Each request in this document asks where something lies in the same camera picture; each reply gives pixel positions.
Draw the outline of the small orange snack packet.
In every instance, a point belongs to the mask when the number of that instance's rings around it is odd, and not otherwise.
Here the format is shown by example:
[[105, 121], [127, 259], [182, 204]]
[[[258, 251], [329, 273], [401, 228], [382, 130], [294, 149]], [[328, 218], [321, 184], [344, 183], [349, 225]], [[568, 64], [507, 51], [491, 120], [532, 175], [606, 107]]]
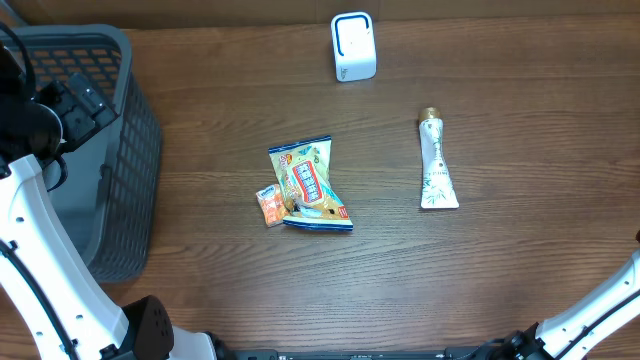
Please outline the small orange snack packet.
[[267, 227], [273, 227], [283, 222], [289, 214], [284, 204], [284, 198], [278, 184], [272, 184], [256, 193], [257, 202], [263, 212]]

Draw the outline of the yellow red snack bag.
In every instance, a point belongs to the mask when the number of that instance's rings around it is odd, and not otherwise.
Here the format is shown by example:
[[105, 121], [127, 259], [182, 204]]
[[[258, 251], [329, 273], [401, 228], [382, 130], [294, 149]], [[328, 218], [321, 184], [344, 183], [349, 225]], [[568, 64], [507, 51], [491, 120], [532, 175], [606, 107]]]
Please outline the yellow red snack bag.
[[352, 231], [348, 211], [329, 181], [330, 135], [268, 149], [288, 214], [283, 223], [313, 231]]

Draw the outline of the white pouch with gold cap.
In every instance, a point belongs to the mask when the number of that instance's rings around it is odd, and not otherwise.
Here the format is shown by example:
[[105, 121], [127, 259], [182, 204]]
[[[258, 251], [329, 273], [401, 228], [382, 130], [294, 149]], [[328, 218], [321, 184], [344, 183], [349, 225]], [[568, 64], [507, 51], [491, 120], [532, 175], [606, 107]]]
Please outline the white pouch with gold cap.
[[443, 153], [443, 121], [435, 107], [424, 108], [418, 118], [422, 159], [422, 209], [458, 209], [454, 190]]

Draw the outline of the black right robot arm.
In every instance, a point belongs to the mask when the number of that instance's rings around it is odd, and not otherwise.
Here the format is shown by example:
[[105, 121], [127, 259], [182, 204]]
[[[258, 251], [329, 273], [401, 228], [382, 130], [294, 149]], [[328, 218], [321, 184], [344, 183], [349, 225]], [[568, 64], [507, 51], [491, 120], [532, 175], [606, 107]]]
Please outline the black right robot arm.
[[504, 340], [492, 359], [581, 360], [639, 315], [639, 252], [568, 310]]

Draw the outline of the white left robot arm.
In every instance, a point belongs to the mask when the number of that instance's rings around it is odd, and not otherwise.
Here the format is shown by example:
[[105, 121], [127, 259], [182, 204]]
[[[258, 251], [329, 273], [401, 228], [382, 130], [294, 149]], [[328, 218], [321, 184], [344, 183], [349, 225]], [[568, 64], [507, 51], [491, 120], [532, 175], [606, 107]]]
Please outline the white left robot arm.
[[42, 170], [116, 119], [79, 75], [35, 90], [27, 50], [1, 50], [1, 285], [44, 359], [215, 359], [207, 333], [172, 325], [158, 298], [116, 305], [89, 273]]

